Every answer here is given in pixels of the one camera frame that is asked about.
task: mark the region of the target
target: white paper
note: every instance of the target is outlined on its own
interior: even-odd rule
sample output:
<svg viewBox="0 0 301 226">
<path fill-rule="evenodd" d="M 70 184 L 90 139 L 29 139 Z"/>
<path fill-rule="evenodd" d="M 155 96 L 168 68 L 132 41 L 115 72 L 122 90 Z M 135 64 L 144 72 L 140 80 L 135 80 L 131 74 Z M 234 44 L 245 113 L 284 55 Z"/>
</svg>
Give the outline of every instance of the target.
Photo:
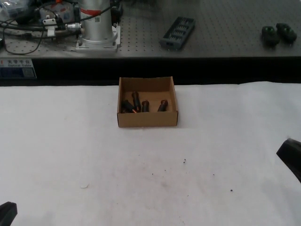
<svg viewBox="0 0 301 226">
<path fill-rule="evenodd" d="M 177 127 L 120 129 L 116 86 L 1 87 L 13 226 L 299 226 L 301 185 L 276 152 L 301 140 L 301 85 L 176 95 Z"/>
</svg>

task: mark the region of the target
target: open cardboard box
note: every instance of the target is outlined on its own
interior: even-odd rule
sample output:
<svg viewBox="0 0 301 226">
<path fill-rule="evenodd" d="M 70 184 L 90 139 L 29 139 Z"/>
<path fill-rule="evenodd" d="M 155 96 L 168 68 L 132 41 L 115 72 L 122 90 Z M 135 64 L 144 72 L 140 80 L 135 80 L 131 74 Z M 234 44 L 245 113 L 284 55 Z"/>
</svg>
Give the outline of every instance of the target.
<svg viewBox="0 0 301 226">
<path fill-rule="evenodd" d="M 121 102 L 129 100 L 133 104 L 132 93 L 139 93 L 140 103 L 148 100 L 149 112 L 121 113 Z M 158 112 L 161 100 L 166 99 L 165 112 Z M 176 126 L 178 123 L 178 106 L 175 97 L 173 77 L 163 78 L 120 78 L 117 119 L 119 127 L 159 127 Z"/>
</svg>

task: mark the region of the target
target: black bolt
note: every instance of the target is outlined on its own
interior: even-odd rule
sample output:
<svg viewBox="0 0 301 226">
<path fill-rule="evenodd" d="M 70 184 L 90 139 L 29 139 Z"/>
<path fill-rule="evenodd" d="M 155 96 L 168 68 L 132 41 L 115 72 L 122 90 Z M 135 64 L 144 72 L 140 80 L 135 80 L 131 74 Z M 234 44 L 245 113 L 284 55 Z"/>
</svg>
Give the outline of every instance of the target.
<svg viewBox="0 0 301 226">
<path fill-rule="evenodd" d="M 128 100 L 122 101 L 121 104 L 129 112 L 137 113 L 137 111 L 135 110 L 134 106 L 132 106 L 132 104 Z"/>
<path fill-rule="evenodd" d="M 161 100 L 161 105 L 158 109 L 158 112 L 166 111 L 167 106 L 168 106 L 168 101 L 167 100 Z"/>
<path fill-rule="evenodd" d="M 150 103 L 147 100 L 142 101 L 142 112 L 149 112 Z"/>
<path fill-rule="evenodd" d="M 134 102 L 135 110 L 137 112 L 141 112 L 141 104 L 140 104 L 138 92 L 133 92 L 132 93 L 132 97 L 133 97 L 133 102 Z"/>
</svg>

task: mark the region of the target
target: black cable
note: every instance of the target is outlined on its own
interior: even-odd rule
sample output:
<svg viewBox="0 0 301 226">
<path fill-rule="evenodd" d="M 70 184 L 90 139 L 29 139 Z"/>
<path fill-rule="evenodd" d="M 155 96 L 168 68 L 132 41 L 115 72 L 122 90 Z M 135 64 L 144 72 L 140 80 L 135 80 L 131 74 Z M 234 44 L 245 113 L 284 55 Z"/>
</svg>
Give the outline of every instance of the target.
<svg viewBox="0 0 301 226">
<path fill-rule="evenodd" d="M 51 37 L 45 36 L 42 39 L 45 40 L 45 39 L 66 38 L 66 37 L 71 37 L 71 36 L 80 35 L 80 34 L 81 34 L 81 32 L 71 32 L 71 33 L 67 33 L 67 34 L 59 34 L 59 35 L 56 35 L 55 37 L 53 37 L 53 36 L 51 36 Z M 5 32 L 5 35 L 14 36 L 14 37 L 17 37 L 17 38 L 24 38 L 26 40 L 40 39 L 41 38 L 41 37 L 37 37 L 37 36 L 32 36 L 31 33 L 12 34 L 12 33 L 9 33 L 9 32 Z"/>
<path fill-rule="evenodd" d="M 6 21 L 6 23 L 7 23 L 6 26 L 8 26 L 12 22 L 14 22 L 16 19 L 9 19 L 9 20 Z M 33 52 L 35 52 L 39 48 L 39 46 L 40 46 L 40 44 L 41 44 L 41 42 L 43 40 L 44 31 L 42 31 L 42 35 L 40 37 L 38 45 L 37 45 L 37 47 L 34 50 L 32 50 L 30 52 L 27 52 L 27 53 L 14 53 L 14 52 L 8 51 L 8 49 L 6 47 L 6 43 L 5 43 L 5 29 L 6 29 L 6 27 L 3 28 L 3 36 L 2 36 L 2 38 L 3 38 L 3 46 L 4 46 L 5 51 L 7 51 L 8 53 L 13 54 L 13 55 L 19 55 L 19 56 L 21 56 L 21 55 L 27 55 L 27 54 L 33 53 Z"/>
</svg>

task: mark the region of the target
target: black component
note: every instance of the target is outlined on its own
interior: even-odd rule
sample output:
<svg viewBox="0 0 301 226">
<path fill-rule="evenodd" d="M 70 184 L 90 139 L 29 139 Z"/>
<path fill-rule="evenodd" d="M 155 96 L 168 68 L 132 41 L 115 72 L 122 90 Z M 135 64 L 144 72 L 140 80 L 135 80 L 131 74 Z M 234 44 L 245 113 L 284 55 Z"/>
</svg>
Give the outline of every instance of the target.
<svg viewBox="0 0 301 226">
<path fill-rule="evenodd" d="M 4 41 L 3 39 L 0 38 L 0 49 L 2 49 L 3 46 L 4 46 Z"/>
<path fill-rule="evenodd" d="M 277 155 L 301 182 L 301 143 L 289 138 L 281 145 Z"/>
<path fill-rule="evenodd" d="M 149 112 L 150 103 L 147 100 L 142 101 L 142 112 Z"/>
<path fill-rule="evenodd" d="M 17 204 L 6 202 L 0 205 L 0 226 L 10 226 L 17 214 Z"/>
<path fill-rule="evenodd" d="M 115 3 L 114 1 L 111 1 L 111 7 L 111 17 L 113 25 L 120 22 L 121 16 L 123 14 L 123 7 L 122 3 Z"/>
<path fill-rule="evenodd" d="M 56 30 L 65 30 L 65 25 L 63 24 L 63 19 L 62 18 L 57 18 L 56 19 L 56 24 L 58 24 Z"/>
<path fill-rule="evenodd" d="M 280 42 L 276 30 L 272 26 L 265 26 L 261 30 L 262 39 L 267 46 L 275 46 Z"/>
<path fill-rule="evenodd" d="M 129 110 L 127 110 L 126 108 L 122 108 L 121 113 L 131 113 L 131 112 Z"/>
<path fill-rule="evenodd" d="M 28 7 L 26 12 L 23 12 L 21 15 L 19 16 L 10 16 L 11 18 L 16 18 L 16 22 L 18 24 L 27 24 L 28 22 L 30 22 L 32 19 L 35 18 L 35 6 L 30 6 Z"/>
<path fill-rule="evenodd" d="M 74 21 L 76 23 L 80 22 L 80 10 L 78 5 L 74 6 Z"/>
<path fill-rule="evenodd" d="M 289 25 L 278 23 L 276 25 L 276 28 L 278 34 L 284 41 L 291 44 L 297 39 L 297 34 L 293 31 L 293 29 Z"/>
<path fill-rule="evenodd" d="M 167 106 L 168 106 L 168 101 L 167 100 L 161 100 L 161 105 L 158 109 L 158 112 L 165 112 Z"/>
<path fill-rule="evenodd" d="M 178 17 L 160 40 L 161 46 L 167 49 L 180 49 L 188 39 L 195 23 L 194 19 Z"/>
<path fill-rule="evenodd" d="M 122 107 L 127 109 L 129 112 L 137 113 L 134 106 L 128 100 L 122 101 L 121 104 L 122 104 Z"/>
<path fill-rule="evenodd" d="M 133 103 L 134 103 L 135 110 L 137 112 L 141 112 L 141 104 L 140 104 L 140 100 L 139 100 L 139 93 L 138 92 L 133 92 L 132 97 L 133 97 Z"/>
</svg>

